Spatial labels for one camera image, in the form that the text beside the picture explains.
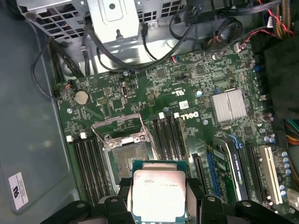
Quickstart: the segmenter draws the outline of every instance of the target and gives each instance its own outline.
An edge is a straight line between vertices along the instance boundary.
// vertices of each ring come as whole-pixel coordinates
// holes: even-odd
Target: ram slot
[[[101,154],[101,147],[99,146],[99,142],[96,138],[93,138],[92,143],[94,145],[97,157],[99,159],[99,165],[100,165],[100,174],[103,180],[103,185],[104,185],[104,190],[105,190],[105,196],[110,195],[110,189],[109,189],[109,185],[108,185],[108,179],[107,179],[107,175],[106,175],[106,171],[105,171],[105,167],[104,167],[104,158]]]
[[[91,165],[90,165],[90,162],[88,160],[88,156],[87,156],[87,148],[85,147],[85,142],[83,141],[80,141],[78,142],[78,147],[79,147],[79,153],[80,153],[80,157],[82,158],[82,161],[83,161],[83,166],[85,167],[85,170],[86,170],[86,173],[87,173],[87,176],[88,176],[88,184],[89,184],[89,187],[91,189],[91,198],[92,198],[92,205],[95,206],[98,204],[98,200],[96,198],[96,185],[95,185],[95,181],[94,181],[94,177],[93,177],[93,173],[92,173],[92,168],[91,168]]]
[[[158,129],[158,121],[157,120],[153,120],[153,127],[154,127],[154,131],[155,131],[155,136],[156,136],[156,142],[157,142],[157,148],[158,148],[158,154],[159,154],[159,158],[161,158],[162,160],[166,160],[164,151],[163,151],[163,147],[161,144],[161,139],[160,139],[160,135],[159,135],[159,129]]]
[[[80,174],[82,176],[84,176],[83,182],[84,182],[84,188],[86,191],[87,200],[90,203],[94,204],[93,197],[92,197],[92,195],[93,195],[92,188],[91,188],[91,184],[89,182],[89,174],[88,174],[87,168],[85,166],[84,158],[82,157],[81,146],[80,146],[79,142],[74,143],[74,149],[75,149],[77,163],[78,163],[79,169],[80,169]]]
[[[268,193],[271,196],[271,200],[275,204],[282,204],[283,201],[280,194],[278,178],[271,147],[260,146],[260,153],[263,159],[263,170],[265,173],[266,182],[268,186]]]
[[[171,131],[171,123],[169,123],[168,119],[165,118],[162,121],[164,131],[166,133],[166,140],[168,143],[168,149],[170,152],[171,160],[178,160],[178,152],[174,144],[174,139],[172,136],[172,131]]]
[[[193,157],[193,162],[196,168],[196,173],[199,182],[201,183],[205,195],[208,195],[208,189],[206,185],[205,173],[204,173],[204,168],[202,166],[201,157],[197,154],[192,154],[192,157]]]
[[[176,146],[176,149],[177,149],[177,152],[178,152],[178,155],[179,155],[179,159],[180,160],[186,160],[185,151],[182,147],[182,144],[180,142],[180,137],[179,137],[179,134],[178,134],[178,128],[179,127],[177,126],[177,123],[176,123],[176,121],[175,121],[175,119],[172,115],[169,116],[168,119],[171,122],[172,136],[173,136],[174,144]]]
[[[161,124],[160,124],[160,120],[157,120],[157,136],[160,140],[161,143],[161,154],[164,155],[164,160],[169,160],[169,156],[168,156],[168,149],[167,149],[167,142],[165,140],[165,133],[162,130]]]
[[[90,140],[84,142],[84,146],[86,148],[87,152],[87,158],[91,167],[92,177],[93,177],[93,183],[95,185],[95,192],[97,196],[97,200],[99,201],[102,197],[102,190],[101,190],[101,184],[98,176],[98,170],[96,166],[97,157],[93,154],[93,148],[91,145]]]
[[[265,201],[265,194],[263,191],[263,185],[262,185],[262,180],[260,178],[260,174],[258,171],[258,165],[256,161],[256,153],[254,150],[254,147],[252,144],[247,144],[246,145],[246,152],[247,152],[247,158],[249,161],[249,167],[251,170],[251,176],[252,176],[252,181],[253,185],[256,191],[256,198],[260,201],[263,202]]]

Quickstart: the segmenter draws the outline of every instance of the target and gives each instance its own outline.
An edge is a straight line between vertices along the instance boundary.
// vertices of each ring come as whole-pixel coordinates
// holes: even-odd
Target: mounting hole
[[[80,208],[83,208],[83,207],[85,207],[84,204],[78,204],[78,205],[77,205],[77,208],[79,208],[79,209],[80,209]]]
[[[110,9],[115,9],[115,4],[111,3],[111,4],[109,5],[109,8],[110,8]]]

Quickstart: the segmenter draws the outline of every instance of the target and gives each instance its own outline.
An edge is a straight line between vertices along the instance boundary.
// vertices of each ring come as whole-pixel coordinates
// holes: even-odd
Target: yellow wire
[[[291,140],[293,140],[293,141],[299,141],[299,139],[295,139],[295,138],[293,138],[293,137],[291,137],[290,135],[286,135],[287,136],[287,138],[289,138],[289,139],[291,139]]]

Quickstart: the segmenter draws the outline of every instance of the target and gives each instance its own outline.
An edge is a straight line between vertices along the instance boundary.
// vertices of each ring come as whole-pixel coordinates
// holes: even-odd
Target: heatsink
[[[247,116],[241,90],[233,90],[213,95],[211,101],[215,119],[218,123]]]

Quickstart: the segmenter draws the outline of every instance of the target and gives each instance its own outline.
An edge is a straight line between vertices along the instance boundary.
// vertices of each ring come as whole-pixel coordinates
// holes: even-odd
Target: sticker
[[[224,171],[226,171],[225,166],[223,166],[221,163],[218,162],[217,165],[218,165],[221,169],[223,169]]]
[[[183,109],[188,109],[189,108],[189,104],[188,104],[188,101],[187,100],[184,100],[184,101],[181,101],[178,103],[179,104],[179,108],[181,110]]]
[[[14,205],[17,210],[28,203],[28,197],[24,186],[22,173],[17,173],[8,179],[11,193],[13,194]]]
[[[220,159],[224,160],[224,155],[214,149],[214,155],[219,157]]]

